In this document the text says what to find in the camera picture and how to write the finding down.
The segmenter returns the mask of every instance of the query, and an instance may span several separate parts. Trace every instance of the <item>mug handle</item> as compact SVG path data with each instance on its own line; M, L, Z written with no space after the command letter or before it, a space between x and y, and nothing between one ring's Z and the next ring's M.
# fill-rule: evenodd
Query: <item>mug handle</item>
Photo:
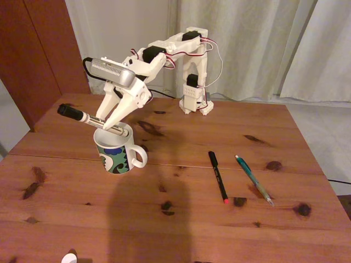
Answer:
M141 148L138 145L131 145L129 147L129 149L137 152L138 154L140 154L141 159L143 160L142 162L138 161L136 158L132 159L132 164L138 168L142 168L146 165L146 163L148 162L148 155L146 154L145 150L143 148Z

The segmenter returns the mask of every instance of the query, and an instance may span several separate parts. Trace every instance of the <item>blue and green pattern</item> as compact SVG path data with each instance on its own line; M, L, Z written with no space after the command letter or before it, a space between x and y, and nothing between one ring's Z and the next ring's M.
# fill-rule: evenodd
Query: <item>blue and green pattern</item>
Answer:
M97 148L106 171L113 174L123 174L129 171L125 146L115 149L103 149L100 146Z

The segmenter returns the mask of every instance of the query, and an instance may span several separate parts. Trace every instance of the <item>black cable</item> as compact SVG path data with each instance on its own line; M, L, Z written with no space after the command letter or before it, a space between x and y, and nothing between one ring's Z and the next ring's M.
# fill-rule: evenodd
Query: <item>black cable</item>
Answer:
M96 77L96 76L93 76L93 75L90 74L90 72L88 71L87 66L86 66L86 62L87 62L87 61L88 61L88 62L92 62L93 59L92 59L92 58L89 58L89 57L83 59L83 67L84 67L84 70L86 71L86 73L88 74L88 76L90 76L90 77L92 77L92 78L96 78L96 79L98 79L98 80L100 80L100 81L106 81L104 78L99 78L99 77ZM155 89L149 89L149 91L151 91L151 92L156 92L156 93L160 93L160 94L162 94L163 96L166 96L166 97L175 99L175 97L170 96L170 95L167 95L167 94L162 93L162 92L160 92L160 91L158 91L158 90L155 90Z
M84 70L86 71L86 73L88 74L88 76L90 76L90 77L92 77L92 78L96 78L96 79L98 79L98 80L100 80L100 81L106 81L104 78L99 78L99 77L96 77L96 76L94 76L94 75L91 75L90 72L89 72L88 69L87 69L86 61L92 62L93 59L92 59L92 58L89 58L89 57L83 59L83 67L84 67Z
M150 92L151 93L151 98L149 98L149 100L147 101L147 103L146 104L148 104L153 98L154 98L154 95L153 95L153 93L152 92Z
M331 182L340 182L340 183L342 183L342 184L351 185L351 182L344 182L344 181L331 180L331 179L328 179L328 181L331 181Z
M160 91L158 91L158 90L155 90L155 89L149 89L149 91L151 91L151 92L156 92L156 93L162 94L163 96L166 96L166 97L169 97L169 98L175 99L175 97L170 96L170 95L167 95L167 94L162 93L162 92L160 92Z

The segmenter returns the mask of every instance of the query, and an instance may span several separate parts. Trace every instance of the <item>black marker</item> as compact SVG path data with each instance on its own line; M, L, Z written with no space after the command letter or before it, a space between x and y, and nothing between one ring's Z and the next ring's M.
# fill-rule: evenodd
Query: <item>black marker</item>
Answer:
M69 117L71 119L75 119L79 122L84 122L87 123L91 126L95 126L97 128L102 129L105 121L103 121L102 119L96 118L94 116L91 116L85 112L82 112L80 110L77 110L76 108L72 108L66 104L61 104L59 106L59 108L57 109L57 113L59 115L65 116L65 117ZM112 126L110 129L107 130L108 132L114 133L116 135L120 135L123 137L127 137L128 136L128 130L124 129L122 127L119 126Z
M223 182L222 182L222 178L220 177L220 173L219 173L219 170L218 170L218 167L217 167L218 166L218 162L217 162L217 159L216 159L216 155L214 155L214 152L212 152L212 151L208 152L208 155L210 157L214 173L216 174L218 186L219 186L219 189L220 189L220 194L222 195L224 203L228 204L229 200L228 200L227 193L225 192L224 185L223 185Z

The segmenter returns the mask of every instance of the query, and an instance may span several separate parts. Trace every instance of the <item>teal pencil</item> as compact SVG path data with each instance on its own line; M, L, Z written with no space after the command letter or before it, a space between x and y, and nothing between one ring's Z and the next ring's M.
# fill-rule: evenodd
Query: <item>teal pencil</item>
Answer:
M250 167L247 165L247 163L244 161L244 159L240 158L238 155L235 156L236 161L239 163L241 168L244 170L244 172L248 175L248 177L251 179L257 190L262 194L264 199L273 207L274 203L272 199L270 198L269 194L266 192L266 190L263 188L263 186L258 182L256 177L254 177L253 173L251 172Z

